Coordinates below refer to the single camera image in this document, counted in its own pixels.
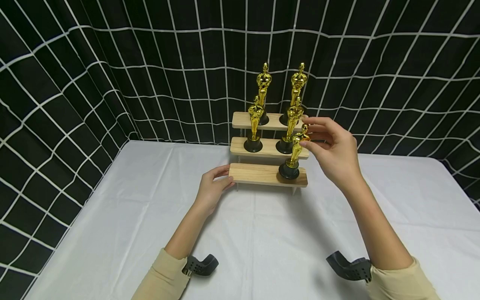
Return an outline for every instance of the oscar statuette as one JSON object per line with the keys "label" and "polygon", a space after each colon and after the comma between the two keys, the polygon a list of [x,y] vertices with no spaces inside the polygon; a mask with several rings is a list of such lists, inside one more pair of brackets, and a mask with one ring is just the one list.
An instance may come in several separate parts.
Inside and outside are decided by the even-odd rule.
{"label": "oscar statuette", "polygon": [[[263,73],[257,75],[258,96],[260,98],[259,105],[265,111],[265,102],[267,97],[267,88],[272,82],[272,76],[268,73],[268,63],[264,63]],[[267,113],[260,117],[259,125],[265,125],[269,121]]]}
{"label": "oscar statuette", "polygon": [[[302,62],[299,67],[299,71],[292,76],[292,99],[290,100],[290,107],[294,105],[295,100],[300,95],[300,91],[307,82],[307,75],[303,73],[305,64]],[[280,117],[280,123],[287,126],[288,123],[288,109]]]}
{"label": "oscar statuette", "polygon": [[243,144],[243,147],[248,152],[258,152],[263,148],[260,136],[257,135],[257,128],[260,123],[260,118],[264,114],[264,108],[260,106],[260,100],[258,96],[255,96],[253,105],[248,108],[250,115],[250,123],[252,124],[252,130],[247,134],[247,140]]}
{"label": "oscar statuette", "polygon": [[285,160],[285,163],[281,164],[278,167],[278,172],[282,177],[286,179],[295,179],[299,176],[299,155],[302,150],[302,146],[300,146],[301,141],[309,141],[310,137],[307,135],[308,132],[308,125],[303,124],[301,128],[301,132],[295,134],[292,137],[292,156]]}
{"label": "oscar statuette", "polygon": [[284,136],[282,136],[282,139],[278,141],[275,145],[276,149],[280,153],[283,153],[283,154],[292,153],[293,129],[295,128],[295,125],[297,125],[300,117],[303,115],[303,107],[300,104],[301,104],[301,98],[298,96],[293,106],[291,106],[287,110],[287,115],[288,115],[287,132],[285,133]]}

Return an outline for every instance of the left hand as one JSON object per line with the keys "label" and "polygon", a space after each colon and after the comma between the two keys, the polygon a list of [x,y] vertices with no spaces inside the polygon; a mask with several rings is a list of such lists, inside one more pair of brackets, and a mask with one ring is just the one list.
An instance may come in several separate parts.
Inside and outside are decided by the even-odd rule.
{"label": "left hand", "polygon": [[222,195],[222,192],[232,187],[235,183],[233,177],[227,177],[219,180],[215,178],[227,176],[230,165],[224,165],[211,169],[202,175],[197,197],[192,207],[202,210],[211,215],[215,211],[216,204]]}

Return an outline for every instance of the black trophy base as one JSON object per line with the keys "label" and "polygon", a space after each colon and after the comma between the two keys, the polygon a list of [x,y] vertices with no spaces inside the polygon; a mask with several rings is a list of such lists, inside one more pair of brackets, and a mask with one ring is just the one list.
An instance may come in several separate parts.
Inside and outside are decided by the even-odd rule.
{"label": "black trophy base", "polygon": [[294,168],[290,168],[286,163],[283,163],[278,167],[278,172],[283,178],[296,179],[300,174],[299,163],[296,162]]}
{"label": "black trophy base", "polygon": [[279,121],[280,121],[280,123],[282,123],[283,125],[288,126],[288,115],[287,115],[286,112],[284,112],[283,115],[280,116]]}
{"label": "black trophy base", "polygon": [[268,116],[267,116],[267,113],[264,112],[264,113],[262,114],[262,116],[260,117],[260,121],[259,121],[258,125],[265,125],[265,124],[268,123],[268,121],[269,121],[269,118],[268,118]]}
{"label": "black trophy base", "polygon": [[275,148],[278,152],[283,154],[291,154],[292,153],[293,142],[287,143],[283,139],[280,139],[275,145]]}
{"label": "black trophy base", "polygon": [[251,137],[247,137],[247,140],[243,143],[243,148],[245,148],[245,150],[248,152],[255,153],[264,147],[262,142],[260,142],[260,139],[252,141],[250,138]]}

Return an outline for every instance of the beige sleeve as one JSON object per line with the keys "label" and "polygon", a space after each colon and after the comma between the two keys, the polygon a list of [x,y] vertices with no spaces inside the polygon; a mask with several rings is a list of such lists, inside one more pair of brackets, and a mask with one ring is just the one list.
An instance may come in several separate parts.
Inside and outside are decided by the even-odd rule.
{"label": "beige sleeve", "polygon": [[416,258],[401,270],[379,270],[372,266],[367,283],[371,300],[440,300]]}
{"label": "beige sleeve", "polygon": [[178,300],[190,279],[182,273],[187,259],[176,259],[162,248],[132,300]]}

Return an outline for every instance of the tiered wooden display stand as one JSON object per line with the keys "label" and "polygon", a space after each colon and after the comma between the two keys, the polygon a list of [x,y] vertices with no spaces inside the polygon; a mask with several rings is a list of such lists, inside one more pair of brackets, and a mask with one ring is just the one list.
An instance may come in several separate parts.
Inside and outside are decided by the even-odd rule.
{"label": "tiered wooden display stand", "polygon": [[[280,123],[279,118],[282,114],[267,113],[269,122],[263,126],[258,126],[258,130],[278,130],[287,131],[287,127]],[[301,131],[302,122],[299,121],[294,128],[294,132]],[[251,129],[250,116],[248,112],[236,111],[233,113],[232,127],[237,129],[244,129],[245,132]],[[299,168],[300,175],[294,179],[289,180],[283,178],[278,173],[278,167],[289,158],[290,154],[283,154],[277,151],[275,148],[277,139],[264,139],[262,138],[263,148],[256,153],[248,152],[243,147],[243,143],[247,140],[246,137],[233,137],[230,145],[230,152],[233,155],[237,155],[239,158],[238,163],[230,164],[229,176],[233,176],[233,181],[236,183],[251,183],[262,185],[274,185],[274,186],[287,186],[292,187],[293,192],[296,188],[304,188],[307,186],[307,172],[304,168]],[[300,153],[299,159],[307,159],[309,152],[303,148]],[[242,156],[254,156],[262,158],[278,158],[278,165],[259,165],[259,164],[244,164],[240,163]]]}

